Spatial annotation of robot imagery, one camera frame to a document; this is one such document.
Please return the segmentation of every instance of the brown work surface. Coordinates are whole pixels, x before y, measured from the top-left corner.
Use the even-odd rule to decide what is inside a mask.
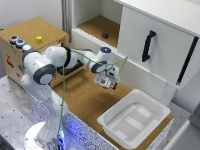
[[[106,90],[94,83],[94,77],[95,76],[84,67],[83,70],[67,79],[65,101],[72,113],[122,150],[123,148],[121,146],[105,134],[103,127],[97,122],[97,118],[131,92],[131,89],[120,83],[116,90]],[[62,83],[55,86],[53,90],[62,97]],[[173,115],[170,114],[137,150],[145,150],[172,119]]]
[[[81,25],[78,25],[77,27],[97,37],[98,39],[117,47],[120,29],[120,25],[118,23],[115,23],[105,17],[98,16]],[[107,39],[102,37],[103,32],[108,33]]]
[[[68,36],[67,33],[40,17],[30,19],[0,31],[0,37],[7,42],[10,42],[10,37],[13,35],[17,35],[19,39],[25,40],[26,44],[31,45],[32,48],[36,50]],[[42,36],[43,43],[37,43],[37,36]]]

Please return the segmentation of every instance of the cable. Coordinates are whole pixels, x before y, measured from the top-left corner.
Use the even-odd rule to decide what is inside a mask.
[[[124,65],[125,65],[125,63],[126,63],[126,61],[128,59],[128,57],[125,57],[124,59],[122,59],[122,60],[120,60],[118,62],[115,62],[113,64],[102,64],[102,63],[99,63],[99,62],[96,62],[96,61],[90,59],[89,57],[87,57],[87,56],[85,56],[85,55],[83,55],[83,54],[81,54],[81,53],[79,53],[77,51],[74,51],[74,50],[71,50],[71,51],[73,51],[73,52],[75,52],[75,53],[77,53],[79,55],[82,55],[83,57],[87,58],[88,60],[90,60],[90,61],[92,61],[92,62],[94,62],[96,64],[100,64],[100,65],[115,65],[115,64],[119,64],[122,61],[124,61],[123,65],[122,65],[122,67],[120,69],[117,81],[119,81],[119,77],[120,77],[120,75],[122,73],[122,70],[124,68]],[[61,127],[61,123],[62,123],[63,104],[64,104],[64,98],[65,98],[65,68],[64,68],[64,64],[65,64],[66,55],[67,55],[67,52],[65,52],[64,57],[63,57],[63,98],[62,98],[61,117],[60,117],[60,124],[59,124],[59,129],[58,129],[58,134],[57,134],[57,141],[58,141],[58,138],[59,138],[59,132],[60,132],[60,127]]]

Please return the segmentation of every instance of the white robotic arm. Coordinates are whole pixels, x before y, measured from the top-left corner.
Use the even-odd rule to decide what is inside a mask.
[[[119,68],[112,65],[113,55],[107,47],[102,47],[97,55],[91,50],[71,50],[67,47],[55,46],[47,48],[43,55],[33,49],[23,50],[22,60],[26,74],[21,79],[22,86],[48,109],[45,124],[34,139],[41,149],[53,150],[55,147],[55,144],[52,143],[55,141],[59,129],[62,98],[49,87],[48,83],[54,78],[56,68],[63,67],[63,57],[66,51],[64,68],[70,69],[76,65],[77,60],[80,60],[96,75],[95,83],[113,89],[118,83]],[[68,106],[64,103],[63,116],[67,113]],[[60,146],[60,149],[66,149],[66,146]]]

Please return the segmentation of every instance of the cardboard box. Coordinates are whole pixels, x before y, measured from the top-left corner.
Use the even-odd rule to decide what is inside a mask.
[[[21,77],[25,73],[22,64],[23,53],[21,49],[17,49],[15,45],[10,44],[10,36],[13,35],[17,35],[19,39],[25,40],[26,44],[31,45],[33,49],[41,53],[50,46],[56,46],[58,44],[62,44],[63,46],[69,45],[69,35],[67,33],[39,17],[0,31],[0,49],[5,71],[19,85],[21,85]],[[37,42],[36,37],[38,36],[42,37],[42,43]],[[63,76],[56,72],[50,86],[53,87],[62,82],[62,80]]]

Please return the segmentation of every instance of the white plastic bin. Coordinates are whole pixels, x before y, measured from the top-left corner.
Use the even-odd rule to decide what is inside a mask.
[[[126,149],[136,149],[167,117],[170,109],[133,90],[98,118],[105,133]]]

